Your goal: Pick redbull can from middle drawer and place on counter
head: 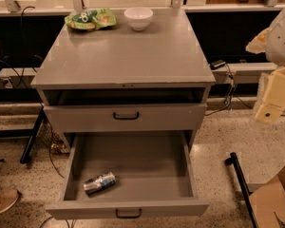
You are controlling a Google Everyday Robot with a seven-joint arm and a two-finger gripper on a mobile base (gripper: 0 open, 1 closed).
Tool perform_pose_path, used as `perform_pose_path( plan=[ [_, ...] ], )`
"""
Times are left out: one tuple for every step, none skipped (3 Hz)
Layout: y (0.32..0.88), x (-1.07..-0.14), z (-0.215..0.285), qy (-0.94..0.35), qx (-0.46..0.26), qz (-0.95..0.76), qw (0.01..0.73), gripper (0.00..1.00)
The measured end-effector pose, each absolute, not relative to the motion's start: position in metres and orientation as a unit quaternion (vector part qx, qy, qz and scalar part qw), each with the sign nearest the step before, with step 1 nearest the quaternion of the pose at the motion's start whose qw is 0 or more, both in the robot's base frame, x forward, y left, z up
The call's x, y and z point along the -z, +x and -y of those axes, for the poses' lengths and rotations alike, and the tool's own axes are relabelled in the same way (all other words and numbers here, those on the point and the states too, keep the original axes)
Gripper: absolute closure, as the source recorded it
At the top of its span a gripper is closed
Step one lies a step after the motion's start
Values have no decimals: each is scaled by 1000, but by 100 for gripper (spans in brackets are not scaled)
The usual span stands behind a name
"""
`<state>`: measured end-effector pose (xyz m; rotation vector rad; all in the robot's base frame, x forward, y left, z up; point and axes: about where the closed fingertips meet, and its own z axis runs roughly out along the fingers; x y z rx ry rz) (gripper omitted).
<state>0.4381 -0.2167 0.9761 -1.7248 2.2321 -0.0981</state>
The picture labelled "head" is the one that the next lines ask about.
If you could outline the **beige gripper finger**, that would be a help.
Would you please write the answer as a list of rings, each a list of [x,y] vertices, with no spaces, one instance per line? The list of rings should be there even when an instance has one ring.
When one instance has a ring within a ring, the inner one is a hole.
[[[285,67],[273,71],[266,83],[255,119],[263,124],[272,124],[285,111]]]
[[[246,46],[246,51],[254,54],[264,53],[267,49],[267,37],[269,34],[269,29],[266,28],[261,31],[257,36],[254,37]]]

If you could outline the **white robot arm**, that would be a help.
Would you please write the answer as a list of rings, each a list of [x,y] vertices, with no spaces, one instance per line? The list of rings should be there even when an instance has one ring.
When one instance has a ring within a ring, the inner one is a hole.
[[[271,124],[285,111],[285,7],[269,27],[248,43],[246,50],[264,52],[266,59],[277,65],[260,83],[254,117],[259,123]]]

